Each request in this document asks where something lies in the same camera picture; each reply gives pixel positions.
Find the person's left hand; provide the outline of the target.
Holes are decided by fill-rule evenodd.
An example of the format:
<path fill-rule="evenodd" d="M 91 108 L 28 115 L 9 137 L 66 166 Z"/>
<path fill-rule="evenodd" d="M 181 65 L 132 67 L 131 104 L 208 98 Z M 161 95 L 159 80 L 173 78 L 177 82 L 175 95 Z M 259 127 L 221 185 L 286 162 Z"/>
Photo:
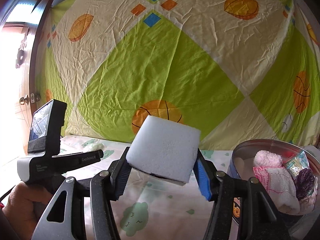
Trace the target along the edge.
<path fill-rule="evenodd" d="M 34 212 L 34 203 L 47 205 L 52 194 L 41 185 L 17 184 L 9 194 L 2 212 L 19 239 L 31 239 L 39 219 Z"/>

